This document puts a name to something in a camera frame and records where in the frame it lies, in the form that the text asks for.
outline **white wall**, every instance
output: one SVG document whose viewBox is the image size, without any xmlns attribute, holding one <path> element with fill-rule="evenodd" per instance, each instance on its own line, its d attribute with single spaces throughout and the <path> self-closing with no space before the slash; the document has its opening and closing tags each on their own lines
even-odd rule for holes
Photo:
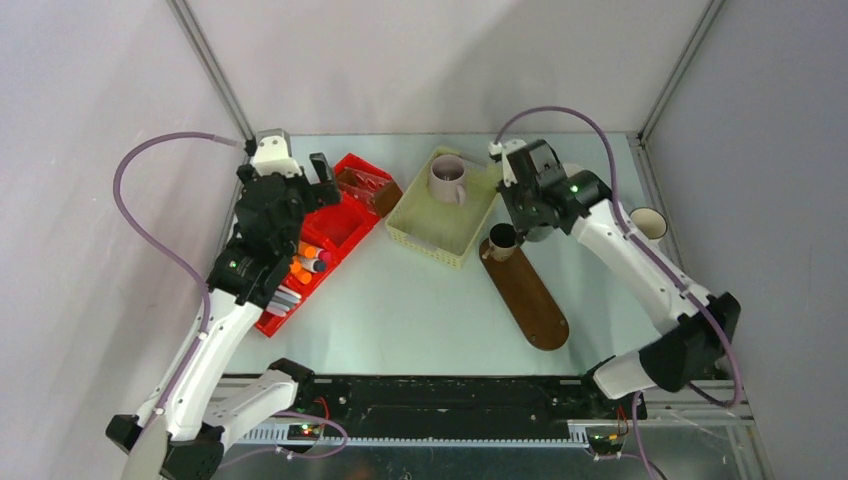
<svg viewBox="0 0 848 480">
<path fill-rule="evenodd" d="M 235 136 L 166 2 L 7 2 L 0 15 L 0 465 L 4 478 L 116 478 L 104 436 L 161 378 L 199 305 L 112 203 L 115 166 L 176 130 Z M 130 209 L 206 272 L 241 154 L 164 145 Z"/>
<path fill-rule="evenodd" d="M 708 2 L 191 3 L 251 125 L 311 134 L 491 132 L 547 104 L 637 130 Z"/>
<path fill-rule="evenodd" d="M 649 148 L 778 478 L 844 478 L 848 3 L 728 2 Z"/>
</svg>

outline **brown wooden tray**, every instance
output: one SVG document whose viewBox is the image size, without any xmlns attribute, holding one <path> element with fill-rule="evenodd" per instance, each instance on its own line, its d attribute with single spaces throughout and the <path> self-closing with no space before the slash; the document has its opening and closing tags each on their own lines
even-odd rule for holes
<svg viewBox="0 0 848 480">
<path fill-rule="evenodd" d="M 568 340 L 568 320 L 524 252 L 517 248 L 508 259 L 496 262 L 483 258 L 488 244 L 488 239 L 480 244 L 478 257 L 524 337 L 540 350 L 556 350 L 563 346 Z"/>
</svg>

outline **light blue tabletop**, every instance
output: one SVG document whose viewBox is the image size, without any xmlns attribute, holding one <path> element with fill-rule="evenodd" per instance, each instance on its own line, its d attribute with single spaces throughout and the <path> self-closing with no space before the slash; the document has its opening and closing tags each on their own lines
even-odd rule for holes
<svg viewBox="0 0 848 480">
<path fill-rule="evenodd" d="M 609 181 L 603 146 L 593 134 L 520 137 L 528 142 L 545 138 L 563 163 L 579 164 Z M 331 163 L 355 153 L 389 172 L 405 190 L 437 146 L 485 159 L 491 138 L 299 136 L 292 137 L 292 150 L 307 170 L 310 153 L 324 152 Z M 644 205 L 627 138 L 611 134 L 610 140 L 622 202 Z M 484 232 L 505 221 L 509 216 L 498 199 Z M 544 352 L 524 338 L 474 252 L 455 270 L 391 240 L 384 223 L 273 338 L 252 330 L 226 371 L 260 373 L 286 357 L 326 374 L 580 374 L 659 337 L 639 303 L 603 262 L 561 232 L 522 247 L 571 328 L 562 348 Z"/>
</svg>

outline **light green plastic basket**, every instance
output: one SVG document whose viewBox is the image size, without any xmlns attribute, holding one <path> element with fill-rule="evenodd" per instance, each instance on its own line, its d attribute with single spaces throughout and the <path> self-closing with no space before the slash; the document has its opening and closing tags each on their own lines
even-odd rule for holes
<svg viewBox="0 0 848 480">
<path fill-rule="evenodd" d="M 447 154 L 459 156 L 467 167 L 466 200 L 461 206 L 438 202 L 427 189 L 430 164 Z M 494 162 L 484 164 L 454 149 L 436 148 L 386 220 L 389 235 L 413 250 L 462 268 L 495 207 L 500 177 L 501 168 Z"/>
</svg>

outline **red tray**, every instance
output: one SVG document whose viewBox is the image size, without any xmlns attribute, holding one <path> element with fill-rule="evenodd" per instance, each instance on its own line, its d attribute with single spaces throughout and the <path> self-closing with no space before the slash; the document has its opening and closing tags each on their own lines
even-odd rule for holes
<svg viewBox="0 0 848 480">
<path fill-rule="evenodd" d="M 338 174 L 347 167 L 392 180 L 391 175 L 352 153 L 345 155 L 333 167 L 333 171 Z M 338 205 L 324 207 L 307 215 L 303 222 L 300 239 L 329 251 L 333 258 L 327 266 L 327 270 L 312 274 L 312 281 L 306 285 L 297 281 L 292 275 L 287 275 L 283 280 L 283 285 L 302 296 L 300 303 L 292 307 L 285 317 L 264 312 L 259 321 L 256 322 L 256 328 L 269 338 L 277 333 L 283 323 L 291 318 L 301 305 L 306 303 L 306 300 L 324 282 L 324 279 L 336 270 L 379 221 L 379 216 L 371 213 L 364 204 L 358 202 L 346 192 L 342 192 L 342 201 Z"/>
</svg>

